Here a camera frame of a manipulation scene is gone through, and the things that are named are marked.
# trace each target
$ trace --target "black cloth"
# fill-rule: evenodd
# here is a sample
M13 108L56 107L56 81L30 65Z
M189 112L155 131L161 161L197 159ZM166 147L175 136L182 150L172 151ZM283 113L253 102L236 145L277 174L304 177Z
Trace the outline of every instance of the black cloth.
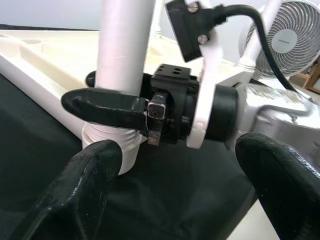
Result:
M81 142L0 77L0 239L6 240ZM235 155L205 141L142 144L133 169L113 186L97 239L225 239L254 192Z

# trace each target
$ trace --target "white wall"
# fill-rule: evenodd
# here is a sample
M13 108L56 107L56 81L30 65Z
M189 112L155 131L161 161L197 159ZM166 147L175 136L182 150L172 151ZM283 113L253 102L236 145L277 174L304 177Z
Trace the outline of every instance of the white wall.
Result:
M76 29L99 29L101 0L0 0L0 24L59 27ZM211 0L218 4L249 4L262 7L267 0ZM243 29L241 21L245 16L235 16L217 27L224 49L224 58L233 62L239 59L238 39ZM163 35L174 38L167 14L163 11Z

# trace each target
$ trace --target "fan grille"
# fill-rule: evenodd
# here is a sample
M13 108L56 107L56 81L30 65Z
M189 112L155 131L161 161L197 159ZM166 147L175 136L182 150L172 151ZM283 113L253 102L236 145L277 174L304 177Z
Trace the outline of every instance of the fan grille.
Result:
M254 24L250 26L245 45L255 28ZM297 42L288 52L278 53L272 48L272 41L284 29L294 31ZM303 71L320 54L320 13L314 6L303 1L284 2L267 35L267 42L274 60L285 76ZM262 76L274 77L263 51L256 60L255 70Z

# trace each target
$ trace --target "white bracket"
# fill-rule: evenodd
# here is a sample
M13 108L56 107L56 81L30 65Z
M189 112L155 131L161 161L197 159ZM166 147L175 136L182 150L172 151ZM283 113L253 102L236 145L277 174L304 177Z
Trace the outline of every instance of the white bracket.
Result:
M198 99L196 102L192 128L186 140L189 148L199 149L204 142L210 120L216 84L220 82L218 68L223 59L223 49L219 43L216 30L209 34L209 41L200 45L204 57L202 79L199 83Z

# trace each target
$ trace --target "black cylinder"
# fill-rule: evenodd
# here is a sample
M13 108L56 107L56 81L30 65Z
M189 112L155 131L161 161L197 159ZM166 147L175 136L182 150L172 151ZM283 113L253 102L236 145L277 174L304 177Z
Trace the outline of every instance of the black cylinder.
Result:
M224 142L236 124L238 92L233 87L217 85L205 138Z

